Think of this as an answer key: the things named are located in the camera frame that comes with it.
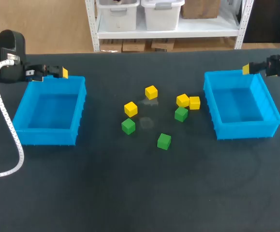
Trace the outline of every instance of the white plastic box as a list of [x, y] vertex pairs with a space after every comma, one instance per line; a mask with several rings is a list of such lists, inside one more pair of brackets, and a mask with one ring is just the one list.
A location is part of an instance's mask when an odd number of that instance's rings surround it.
[[129, 31], [136, 27], [136, 8], [140, 0], [97, 0], [107, 31]]
[[175, 30], [185, 0], [141, 0], [145, 8], [147, 30]]

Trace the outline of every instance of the floor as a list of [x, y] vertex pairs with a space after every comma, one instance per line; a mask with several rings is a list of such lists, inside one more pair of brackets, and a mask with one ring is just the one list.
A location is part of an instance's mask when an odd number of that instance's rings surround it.
[[[26, 38], [28, 54], [93, 52], [84, 0], [0, 0], [0, 31]], [[177, 39], [174, 51], [230, 50], [235, 38]], [[246, 43], [243, 49], [280, 48], [280, 43]]]

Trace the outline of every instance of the blue plastic bin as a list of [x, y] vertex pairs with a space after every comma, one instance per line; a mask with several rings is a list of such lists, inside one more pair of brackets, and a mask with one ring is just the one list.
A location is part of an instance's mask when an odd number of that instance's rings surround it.
[[204, 92], [217, 139], [273, 137], [280, 114], [260, 74], [206, 72]]
[[30, 82], [13, 119], [23, 145], [75, 145], [86, 97], [85, 78]]

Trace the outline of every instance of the white shelf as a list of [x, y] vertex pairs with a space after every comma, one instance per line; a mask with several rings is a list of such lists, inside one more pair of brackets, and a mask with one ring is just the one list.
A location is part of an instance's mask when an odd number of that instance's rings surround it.
[[109, 32], [105, 29], [102, 16], [97, 24], [99, 39], [149, 39], [149, 38], [191, 38], [237, 36], [239, 25], [229, 5], [222, 4], [217, 18], [183, 19], [178, 21], [178, 28], [169, 31], [147, 31], [144, 8], [137, 9], [136, 30]]

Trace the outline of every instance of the white cable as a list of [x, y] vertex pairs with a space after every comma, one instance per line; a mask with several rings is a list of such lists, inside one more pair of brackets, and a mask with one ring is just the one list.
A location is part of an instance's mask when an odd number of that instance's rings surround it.
[[[14, 60], [7, 59], [7, 60], [4, 60], [4, 61], [0, 62], [0, 69], [3, 66], [7, 66], [7, 65], [14, 65]], [[17, 133], [15, 131], [13, 123], [12, 123], [12, 121], [10, 119], [10, 116], [9, 116], [9, 114], [8, 114], [4, 104], [3, 104], [1, 95], [0, 95], [0, 110], [1, 110], [1, 112], [3, 114], [3, 116], [4, 116], [5, 122], [8, 125], [9, 130], [10, 130], [12, 136], [13, 136], [13, 139], [14, 139], [15, 144], [16, 144], [17, 149], [18, 149], [18, 155], [19, 155], [18, 164], [14, 168], [12, 168], [11, 170], [8, 170], [6, 172], [0, 173], [0, 177], [2, 177], [2, 176], [10, 175], [10, 174], [18, 171], [18, 169], [20, 169], [20, 167], [24, 163], [24, 150], [23, 150], [22, 144], [20, 143], [20, 140], [19, 140], [19, 138], [17, 136]]]

